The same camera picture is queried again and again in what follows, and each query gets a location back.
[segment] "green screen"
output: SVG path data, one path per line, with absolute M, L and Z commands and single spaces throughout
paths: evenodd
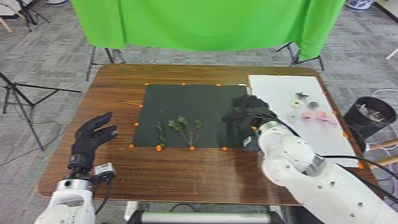
M 320 55 L 345 0 L 73 0 L 95 46 L 219 51 L 286 42 Z

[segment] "dark green mat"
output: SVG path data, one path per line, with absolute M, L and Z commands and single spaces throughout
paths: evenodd
M 194 121 L 203 121 L 196 147 L 242 148 L 244 136 L 237 127 L 222 122 L 231 110 L 233 99 L 247 94 L 244 86 L 151 85 L 146 88 L 139 129 L 134 136 L 137 147 L 159 145 L 157 123 L 162 122 L 167 147 L 187 147 L 182 135 L 169 127 L 169 120 L 185 117 L 194 129 Z

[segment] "white paper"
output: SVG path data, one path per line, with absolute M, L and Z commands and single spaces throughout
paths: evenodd
M 279 119 L 295 129 L 301 137 L 313 146 L 315 152 L 320 155 L 356 156 L 317 78 L 310 76 L 251 75 L 249 82 L 253 95 L 256 95 L 270 104 L 270 109 L 276 112 Z M 301 92 L 310 95 L 310 97 L 304 101 L 302 107 L 294 108 L 292 102 L 299 99 L 295 94 Z M 308 104 L 313 101 L 320 104 L 317 110 L 308 108 Z M 310 120 L 302 119 L 302 113 L 306 111 L 327 112 L 338 124 L 320 121 L 317 118 Z M 294 122 L 288 119 L 288 114 L 292 112 L 297 114 Z M 358 167 L 358 160 L 333 159 L 333 161 L 347 167 Z

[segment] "cable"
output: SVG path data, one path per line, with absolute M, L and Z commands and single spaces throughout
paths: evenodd
M 178 206 L 182 206 L 182 205 L 185 205 L 185 206 L 189 206 L 190 207 L 190 209 L 192 209 L 192 211 L 194 212 L 198 212 L 198 209 L 194 208 L 194 206 L 190 205 L 190 204 L 176 204 L 175 206 L 173 206 L 173 208 L 171 208 L 171 210 L 169 210 L 169 212 L 173 212 L 175 211 L 175 209 L 178 208 Z
M 388 173 L 389 175 L 395 177 L 395 179 L 398 179 L 398 175 L 395 174 L 395 172 L 377 163 L 374 162 L 372 160 L 358 157 L 358 156 L 322 156 L 324 158 L 343 158 L 343 159 L 358 159 L 358 160 L 363 160 L 365 162 L 368 162 L 370 164 L 374 164 Z
M 98 209 L 96 209 L 96 215 L 98 215 L 98 213 L 102 212 L 103 206 L 105 206 L 105 204 L 107 204 L 107 202 L 109 202 L 111 187 L 112 187 L 112 180 L 109 180 L 109 182 L 107 182 L 107 195 L 105 195 L 103 203 L 102 203 L 102 205 L 100 205 L 100 207 L 98 207 Z
M 347 167 L 342 166 L 342 168 L 350 172 L 350 174 L 358 177 L 363 183 L 386 195 L 391 201 L 398 203 L 398 198 L 395 197 L 395 195 L 389 194 L 389 192 L 349 170 Z

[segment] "light stand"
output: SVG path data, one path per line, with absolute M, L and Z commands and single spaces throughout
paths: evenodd
M 20 106 L 20 109 L 22 109 L 22 113 L 23 113 L 23 117 L 25 117 L 25 120 L 27 120 L 27 123 L 29 123 L 29 128 L 31 128 L 31 131 L 32 131 L 32 134 L 34 134 L 34 138 L 36 138 L 36 141 L 38 141 L 38 144 L 39 144 L 39 148 L 41 150 L 45 151 L 45 147 L 43 147 L 43 144 L 41 144 L 41 139 L 39 139 L 39 136 L 38 136 L 38 133 L 36 133 L 36 130 L 34 130 L 34 122 L 29 118 L 29 114 L 27 114 L 27 111 L 25 111 L 25 108 L 23 108 L 23 103 L 22 103 L 22 100 L 25 101 L 29 107 L 31 107 L 31 111 L 34 110 L 34 107 L 38 106 L 38 104 L 52 97 L 52 95 L 57 93 L 57 92 L 73 92 L 73 93 L 82 93 L 82 91 L 77 91 L 77 90 L 70 90 L 70 89 L 61 89 L 61 88 L 52 88 L 52 87 L 45 87 L 45 86 L 36 86 L 36 85 L 27 85 L 27 84 L 20 84 L 16 82 L 11 82 L 9 78 L 6 77 L 4 73 L 0 73 L 0 79 L 4 80 L 6 82 L 6 101 L 4 101 L 4 114 L 7 113 L 7 107 L 11 104 L 18 104 Z M 18 86 L 22 87 L 29 87 L 29 88 L 36 88 L 36 89 L 47 89 L 47 90 L 54 90 L 52 93 L 36 101 L 32 102 L 32 100 L 29 99 L 27 95 L 23 94 L 22 90 L 18 89 Z M 9 102 L 9 95 L 15 95 L 15 98 L 16 98 L 16 103 L 11 103 Z
M 111 63 L 112 64 L 116 63 L 116 54 L 118 54 L 118 56 L 121 58 L 121 61 L 123 61 L 121 63 L 125 64 L 127 61 L 125 61 L 125 58 L 123 58 L 123 55 L 121 55 L 121 50 L 118 50 L 118 49 L 112 50 L 114 55 L 111 55 L 111 49 L 109 48 L 105 48 L 105 52 L 107 52 Z M 95 62 L 95 57 L 96 57 L 96 46 L 93 46 L 93 51 L 91 51 L 91 64 L 89 64 L 89 69 L 87 69 L 86 82 L 89 82 L 89 79 L 91 79 L 91 69 L 93 69 L 93 66 L 95 65 L 103 65 L 103 64 L 98 64 Z
M 16 0 L 18 4 L 20 4 L 20 7 L 22 7 L 22 14 L 25 16 L 25 20 L 27 20 L 27 28 L 29 28 L 29 32 L 32 32 L 32 29 L 31 29 L 31 24 L 32 25 L 38 25 L 38 21 L 34 19 L 34 16 L 29 12 L 29 10 L 32 10 L 36 16 L 39 16 L 43 18 L 43 20 L 50 23 L 47 17 L 41 15 L 41 13 L 34 10 L 34 8 L 29 6 L 29 4 L 22 1 L 22 0 Z
M 322 60 L 320 55 L 318 55 L 318 57 L 315 57 L 315 58 L 311 58 L 311 59 L 301 61 L 301 60 L 299 60 L 301 50 L 299 50 L 299 52 L 297 52 L 297 55 L 294 55 L 294 51 L 292 51 L 292 47 L 290 47 L 292 44 L 294 44 L 294 42 L 288 42 L 288 44 L 285 44 L 285 46 L 283 46 L 283 47 L 278 49 L 278 51 L 276 51 L 276 52 L 279 52 L 285 48 L 288 48 L 288 51 L 290 51 L 290 58 L 292 58 L 290 67 L 292 67 L 294 65 L 299 65 L 299 64 L 306 63 L 308 61 L 318 60 L 318 62 L 320 62 L 320 69 L 322 69 L 322 71 L 326 71 L 324 60 Z

